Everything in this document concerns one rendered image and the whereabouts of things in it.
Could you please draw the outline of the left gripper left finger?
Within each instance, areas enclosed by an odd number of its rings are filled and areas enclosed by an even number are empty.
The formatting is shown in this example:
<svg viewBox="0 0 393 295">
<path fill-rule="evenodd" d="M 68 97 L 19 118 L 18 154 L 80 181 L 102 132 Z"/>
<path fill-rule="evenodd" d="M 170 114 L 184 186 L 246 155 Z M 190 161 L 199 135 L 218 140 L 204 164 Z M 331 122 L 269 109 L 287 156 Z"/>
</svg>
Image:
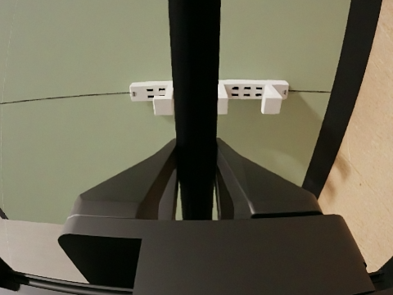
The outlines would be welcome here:
<svg viewBox="0 0 393 295">
<path fill-rule="evenodd" d="M 79 194 L 69 216 L 82 213 L 176 220 L 178 189 L 178 152 L 173 138 L 151 157 Z"/>
</svg>

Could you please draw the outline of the black long bar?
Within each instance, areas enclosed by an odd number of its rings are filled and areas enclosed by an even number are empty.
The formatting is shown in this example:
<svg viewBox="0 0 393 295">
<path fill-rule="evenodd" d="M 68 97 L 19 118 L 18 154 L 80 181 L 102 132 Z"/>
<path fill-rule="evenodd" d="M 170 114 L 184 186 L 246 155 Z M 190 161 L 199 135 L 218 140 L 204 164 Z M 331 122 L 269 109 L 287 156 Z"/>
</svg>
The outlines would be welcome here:
<svg viewBox="0 0 393 295">
<path fill-rule="evenodd" d="M 183 220 L 213 220 L 220 0 L 168 0 Z"/>
</svg>

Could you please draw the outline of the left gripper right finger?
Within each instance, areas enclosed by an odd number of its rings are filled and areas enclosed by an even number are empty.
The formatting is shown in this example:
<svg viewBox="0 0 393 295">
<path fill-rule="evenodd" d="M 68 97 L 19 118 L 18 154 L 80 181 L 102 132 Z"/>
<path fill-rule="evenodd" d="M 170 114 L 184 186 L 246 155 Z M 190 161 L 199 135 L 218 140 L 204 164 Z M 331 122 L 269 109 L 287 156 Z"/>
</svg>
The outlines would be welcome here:
<svg viewBox="0 0 393 295">
<path fill-rule="evenodd" d="M 217 220 L 324 216 L 313 193 L 248 160 L 221 138 L 216 138 L 214 184 Z"/>
</svg>

